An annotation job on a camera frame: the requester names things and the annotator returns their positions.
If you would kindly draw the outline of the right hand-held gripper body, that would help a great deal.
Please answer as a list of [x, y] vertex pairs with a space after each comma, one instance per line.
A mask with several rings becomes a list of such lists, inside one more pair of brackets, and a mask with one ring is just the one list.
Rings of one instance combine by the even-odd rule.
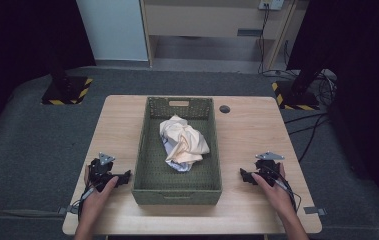
[[280, 178], [280, 160], [285, 157], [273, 152], [267, 151], [256, 155], [257, 162], [255, 163], [258, 174], [273, 187], [275, 181]]

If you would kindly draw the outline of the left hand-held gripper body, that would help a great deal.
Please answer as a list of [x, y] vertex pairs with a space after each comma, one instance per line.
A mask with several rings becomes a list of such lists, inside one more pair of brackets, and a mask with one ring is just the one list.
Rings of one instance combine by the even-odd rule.
[[91, 161], [88, 180], [98, 192], [102, 192], [106, 184], [115, 177], [111, 173], [114, 160], [113, 156], [100, 152], [99, 156]]

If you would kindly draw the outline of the green woven basket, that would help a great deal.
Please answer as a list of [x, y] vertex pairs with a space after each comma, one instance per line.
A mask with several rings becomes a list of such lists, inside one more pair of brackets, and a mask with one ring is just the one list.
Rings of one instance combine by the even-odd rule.
[[[166, 163], [160, 123], [177, 115], [199, 131], [210, 151], [187, 172]], [[132, 194], [139, 205], [215, 205], [222, 193], [214, 102], [210, 98], [146, 100]]]

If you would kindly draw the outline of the cream cloth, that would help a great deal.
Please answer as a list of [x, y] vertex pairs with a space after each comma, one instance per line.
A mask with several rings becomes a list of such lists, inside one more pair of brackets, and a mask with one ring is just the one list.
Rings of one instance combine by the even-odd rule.
[[177, 115], [160, 123], [159, 134], [167, 153], [166, 162], [193, 164], [210, 152], [204, 136]]

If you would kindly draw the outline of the person's right hand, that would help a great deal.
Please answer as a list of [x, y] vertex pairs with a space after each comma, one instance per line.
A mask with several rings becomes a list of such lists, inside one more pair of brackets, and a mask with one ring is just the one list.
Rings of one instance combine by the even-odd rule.
[[296, 211], [291, 203], [289, 194], [278, 185], [271, 187], [260, 175], [252, 173], [251, 176], [262, 189], [267, 200], [278, 215], [294, 215]]

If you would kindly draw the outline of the person's left hand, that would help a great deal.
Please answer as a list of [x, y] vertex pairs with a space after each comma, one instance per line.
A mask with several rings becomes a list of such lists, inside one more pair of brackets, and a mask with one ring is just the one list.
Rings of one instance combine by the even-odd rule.
[[81, 223], [93, 223], [98, 219], [112, 190], [115, 188], [117, 181], [118, 177], [113, 177], [107, 182], [101, 192], [94, 189], [94, 191], [84, 200], [82, 213], [80, 215]]

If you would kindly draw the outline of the white blue-printed cloth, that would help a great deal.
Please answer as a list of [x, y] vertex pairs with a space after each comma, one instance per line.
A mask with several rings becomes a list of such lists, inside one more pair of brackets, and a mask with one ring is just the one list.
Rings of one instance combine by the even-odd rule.
[[[165, 138], [165, 137], [162, 137], [161, 140], [162, 140], [162, 143], [163, 143], [163, 146], [164, 146], [164, 149], [165, 149], [167, 155], [170, 155], [175, 148], [175, 144], [171, 143], [169, 141], [169, 139]], [[178, 172], [188, 172], [192, 168], [192, 163], [189, 163], [189, 162], [177, 163], [177, 162], [174, 162], [173, 160], [169, 159], [169, 160], [166, 160], [166, 163], [172, 169], [174, 169]]]

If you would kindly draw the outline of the striped black stand base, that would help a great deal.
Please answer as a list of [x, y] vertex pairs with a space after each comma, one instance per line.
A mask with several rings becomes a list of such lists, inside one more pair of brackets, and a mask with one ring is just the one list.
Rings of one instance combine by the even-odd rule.
[[319, 110], [316, 96], [309, 92], [296, 92], [290, 81], [276, 81], [272, 84], [276, 101], [280, 109], [286, 110]]
[[66, 76], [53, 79], [41, 99], [44, 105], [80, 104], [86, 96], [92, 79], [81, 76]]

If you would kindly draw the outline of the dark curtain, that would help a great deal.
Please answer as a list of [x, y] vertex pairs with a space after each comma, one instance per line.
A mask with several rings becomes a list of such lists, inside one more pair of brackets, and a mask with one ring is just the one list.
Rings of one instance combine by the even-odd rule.
[[95, 64], [77, 0], [0, 0], [0, 114], [17, 86], [50, 73], [47, 53], [65, 70]]
[[309, 0], [288, 67], [309, 62], [336, 75], [339, 136], [379, 188], [379, 0]]

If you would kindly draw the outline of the grey shelf label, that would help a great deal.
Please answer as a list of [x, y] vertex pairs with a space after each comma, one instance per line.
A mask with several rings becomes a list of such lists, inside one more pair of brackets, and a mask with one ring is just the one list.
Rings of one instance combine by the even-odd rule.
[[260, 37], [263, 33], [262, 29], [254, 29], [254, 28], [239, 28], [237, 30], [238, 36], [246, 36], [246, 37]]

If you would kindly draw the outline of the white panel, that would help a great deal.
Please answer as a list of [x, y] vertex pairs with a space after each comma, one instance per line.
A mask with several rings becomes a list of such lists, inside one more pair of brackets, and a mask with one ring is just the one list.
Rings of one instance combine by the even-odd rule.
[[96, 60], [148, 60], [140, 0], [76, 1]]

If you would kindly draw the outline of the light wooden shelf unit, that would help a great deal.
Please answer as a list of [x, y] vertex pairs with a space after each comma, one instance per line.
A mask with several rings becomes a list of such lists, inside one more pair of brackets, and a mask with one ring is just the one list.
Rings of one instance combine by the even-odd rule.
[[285, 0], [279, 11], [259, 10], [260, 0], [140, 0], [145, 35], [237, 37], [239, 28], [262, 29], [262, 65], [270, 69], [284, 41], [299, 0]]

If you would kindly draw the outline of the grey metal table bracket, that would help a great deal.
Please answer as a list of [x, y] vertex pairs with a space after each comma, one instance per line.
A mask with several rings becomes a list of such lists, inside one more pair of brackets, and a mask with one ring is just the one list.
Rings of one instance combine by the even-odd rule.
[[304, 207], [303, 209], [304, 209], [305, 214], [317, 214], [318, 216], [327, 215], [327, 211], [325, 208], [309, 206], [309, 207]]
[[78, 210], [79, 210], [78, 205], [68, 205], [66, 207], [60, 207], [57, 213], [61, 215], [66, 215], [67, 213], [77, 214]]

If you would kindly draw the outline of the black stand post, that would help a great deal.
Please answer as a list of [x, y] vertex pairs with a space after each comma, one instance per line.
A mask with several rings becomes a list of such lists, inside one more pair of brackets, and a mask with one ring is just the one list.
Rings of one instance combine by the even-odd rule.
[[73, 84], [71, 83], [71, 80], [68, 78], [68, 75], [61, 66], [54, 50], [51, 47], [49, 47], [47, 50], [46, 62], [56, 89], [63, 96], [72, 96], [74, 93]]
[[291, 92], [294, 96], [303, 96], [310, 84], [315, 80], [315, 78], [323, 70], [323, 64], [320, 62], [309, 62], [306, 63], [301, 69], [300, 73], [294, 80]]

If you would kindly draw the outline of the white wall power outlet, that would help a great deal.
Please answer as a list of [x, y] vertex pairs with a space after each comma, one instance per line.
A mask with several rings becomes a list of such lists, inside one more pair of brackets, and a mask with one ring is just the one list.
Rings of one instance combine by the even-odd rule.
[[259, 10], [279, 11], [282, 9], [285, 0], [260, 0]]

